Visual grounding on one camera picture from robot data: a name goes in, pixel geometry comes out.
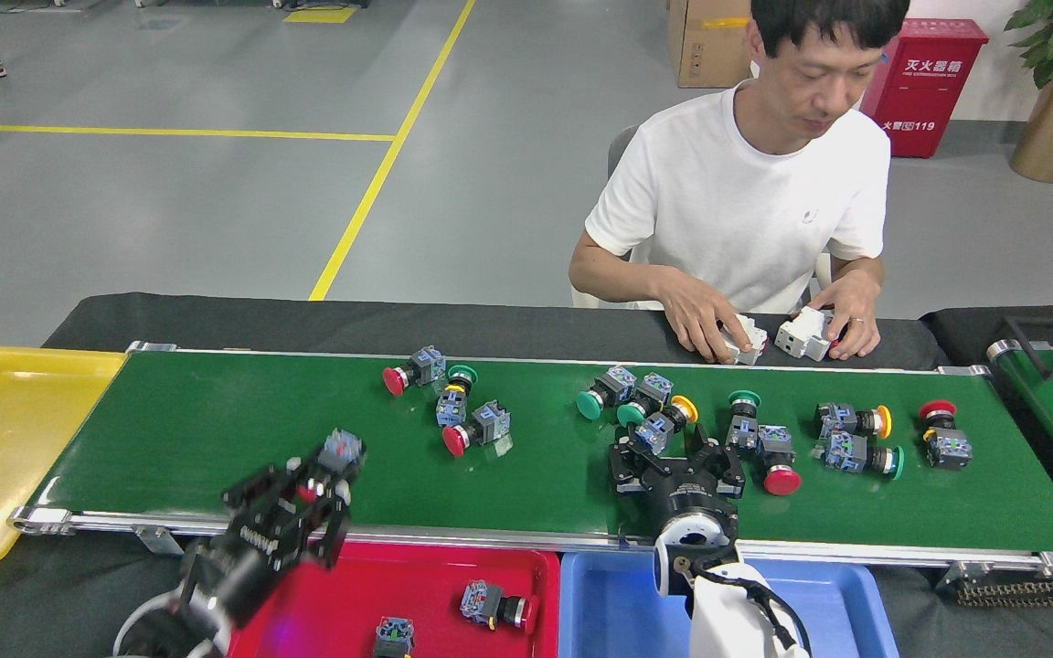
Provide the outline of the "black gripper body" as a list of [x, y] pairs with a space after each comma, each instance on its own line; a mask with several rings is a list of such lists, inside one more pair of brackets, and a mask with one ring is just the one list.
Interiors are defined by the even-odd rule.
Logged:
[[723, 525], [737, 523], [737, 509], [731, 497], [716, 493], [711, 476], [691, 472], [688, 462], [673, 462], [672, 474], [656, 497], [645, 496], [648, 520], [662, 527], [670, 519], [686, 513], [700, 513]]
[[196, 609], [208, 609], [214, 620], [245, 626], [300, 561], [310, 534], [309, 522], [287, 511], [262, 524], [235, 517], [222, 535], [188, 547], [181, 600], [198, 599]]

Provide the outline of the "person's left hand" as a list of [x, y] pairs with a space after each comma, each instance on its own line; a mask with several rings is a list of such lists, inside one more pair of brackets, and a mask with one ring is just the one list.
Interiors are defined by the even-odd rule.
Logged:
[[877, 348], [880, 330], [875, 320], [875, 303], [882, 284], [880, 262], [872, 259], [848, 261], [833, 274], [830, 286], [808, 303], [810, 308], [833, 312], [826, 333], [831, 342], [828, 350], [831, 358], [847, 361]]

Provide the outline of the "person's right hand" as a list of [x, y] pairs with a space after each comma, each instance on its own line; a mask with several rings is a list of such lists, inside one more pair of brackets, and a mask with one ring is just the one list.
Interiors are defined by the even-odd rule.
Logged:
[[683, 271], [670, 266], [657, 270], [655, 299], [664, 308], [670, 328], [681, 346], [708, 363], [723, 364], [736, 361], [734, 348], [741, 353], [755, 348], [735, 305], [722, 292]]

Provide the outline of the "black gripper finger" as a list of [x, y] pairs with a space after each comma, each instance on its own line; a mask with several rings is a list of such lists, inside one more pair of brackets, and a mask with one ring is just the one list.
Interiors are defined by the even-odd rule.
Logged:
[[267, 465], [232, 484], [220, 495], [231, 513], [280, 509], [289, 514], [327, 514], [327, 499], [309, 482], [321, 468], [317, 455], [293, 457], [280, 465]]
[[350, 483], [337, 479], [319, 487], [307, 487], [305, 494], [305, 520], [309, 525], [306, 553], [318, 565], [332, 569], [346, 541], [351, 522]]
[[742, 499], [747, 475], [735, 446], [708, 436], [706, 428], [692, 428], [686, 434], [686, 461], [691, 472], [713, 478], [716, 493]]
[[673, 459], [653, 452], [644, 441], [627, 438], [609, 448], [609, 466], [618, 495], [656, 497], [673, 470]]

